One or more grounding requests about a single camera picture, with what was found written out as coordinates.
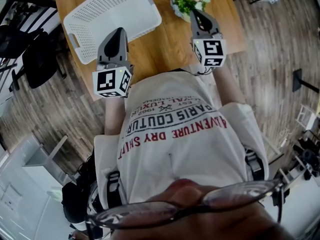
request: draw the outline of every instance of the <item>person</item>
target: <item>person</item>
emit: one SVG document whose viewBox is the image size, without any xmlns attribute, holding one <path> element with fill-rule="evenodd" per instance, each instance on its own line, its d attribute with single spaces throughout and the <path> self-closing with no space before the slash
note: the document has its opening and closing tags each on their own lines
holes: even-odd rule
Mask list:
<svg viewBox="0 0 320 240">
<path fill-rule="evenodd" d="M 166 205 L 144 220 L 129 222 L 128 217 L 126 223 L 139 229 L 115 230 L 112 239 L 292 239 L 258 202 L 219 213 L 192 212 L 172 223 L 143 227 L 173 213 L 176 206 L 179 211 L 192 209 L 204 199 L 208 203 L 214 190 L 251 181 L 246 149 L 261 161 L 263 178 L 269 177 L 251 107 L 227 67 L 215 68 L 213 76 L 222 103 L 218 110 L 200 78 L 181 69 L 136 83 L 126 101 L 106 99 L 104 135 L 94 139 L 103 208 L 108 209 L 107 178 L 114 170 L 120 172 L 128 204 L 161 202 L 151 210 Z M 213 203 L 224 205 L 219 199 Z"/>
</svg>

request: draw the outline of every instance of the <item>white wall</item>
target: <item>white wall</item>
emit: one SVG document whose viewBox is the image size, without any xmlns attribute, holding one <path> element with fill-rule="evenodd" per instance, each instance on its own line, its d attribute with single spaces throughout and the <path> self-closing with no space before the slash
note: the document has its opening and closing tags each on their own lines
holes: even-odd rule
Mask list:
<svg viewBox="0 0 320 240">
<path fill-rule="evenodd" d="M 276 220 L 278 207 L 273 206 L 268 197 L 262 204 Z M 310 180 L 299 179 L 290 195 L 285 199 L 281 225 L 295 238 L 298 238 L 305 229 L 320 215 L 320 187 L 312 177 Z"/>
<path fill-rule="evenodd" d="M 0 201 L 0 234 L 5 232 L 7 239 L 14 240 L 66 240 L 73 230 L 62 204 L 49 197 L 22 169 L 38 146 L 32 134 L 27 136 L 0 168 L 0 200 L 8 185 L 22 196 L 15 212 Z"/>
</svg>

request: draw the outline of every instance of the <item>floor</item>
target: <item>floor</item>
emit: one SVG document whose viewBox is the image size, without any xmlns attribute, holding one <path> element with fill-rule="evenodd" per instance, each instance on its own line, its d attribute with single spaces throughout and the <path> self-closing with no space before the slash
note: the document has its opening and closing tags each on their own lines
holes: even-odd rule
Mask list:
<svg viewBox="0 0 320 240">
<path fill-rule="evenodd" d="M 292 93 L 292 72 L 301 68 L 305 81 L 320 86 L 317 36 L 320 10 L 314 0 L 253 5 L 247 0 L 237 0 L 235 5 L 247 50 L 228 56 L 226 63 L 270 141 L 278 147 L 284 139 L 284 130 L 292 133 L 281 150 L 289 161 L 291 146 L 303 130 L 295 122 L 301 103 L 313 109 L 317 105 L 318 96 L 305 87 Z M 105 108 L 103 101 L 91 100 L 74 70 L 71 54 L 60 54 L 57 58 L 68 77 L 62 80 L 56 74 L 37 89 L 30 89 L 26 79 L 21 79 L 21 89 L 15 91 L 10 110 L 0 118 L 0 135 L 6 148 L 12 150 L 26 134 L 33 132 L 50 152 L 67 134 L 68 140 L 55 160 L 72 173 L 92 153 L 94 136 L 103 132 Z M 215 86 L 210 85 L 217 100 Z M 271 161 L 274 153 L 268 146 L 266 149 Z"/>
</svg>

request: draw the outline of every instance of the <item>black strap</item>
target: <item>black strap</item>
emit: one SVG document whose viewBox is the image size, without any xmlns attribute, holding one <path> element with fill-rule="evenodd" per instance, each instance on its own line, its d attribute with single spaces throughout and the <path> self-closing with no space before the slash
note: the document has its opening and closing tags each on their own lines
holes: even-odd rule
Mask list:
<svg viewBox="0 0 320 240">
<path fill-rule="evenodd" d="M 247 155 L 245 157 L 245 162 L 251 169 L 254 181 L 263 181 L 265 179 L 264 163 L 257 154 Z"/>
<path fill-rule="evenodd" d="M 177 68 L 177 69 L 171 70 L 169 72 L 187 72 L 187 71 L 183 70 L 182 68 Z"/>
<path fill-rule="evenodd" d="M 106 185 L 106 199 L 108 201 L 109 209 L 117 206 L 122 206 L 122 201 L 119 193 L 119 179 L 120 172 L 118 170 L 113 171 L 108 175 L 108 182 Z"/>
</svg>

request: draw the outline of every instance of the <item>white plastic basket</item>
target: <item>white plastic basket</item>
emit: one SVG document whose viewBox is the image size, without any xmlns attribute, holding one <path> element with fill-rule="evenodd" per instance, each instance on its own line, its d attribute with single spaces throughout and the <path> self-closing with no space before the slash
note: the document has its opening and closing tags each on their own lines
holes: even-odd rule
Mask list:
<svg viewBox="0 0 320 240">
<path fill-rule="evenodd" d="M 131 42 L 155 30 L 161 21 L 153 0 L 86 0 L 63 24 L 80 61 L 88 64 L 97 58 L 99 45 L 115 29 L 124 28 Z"/>
</svg>

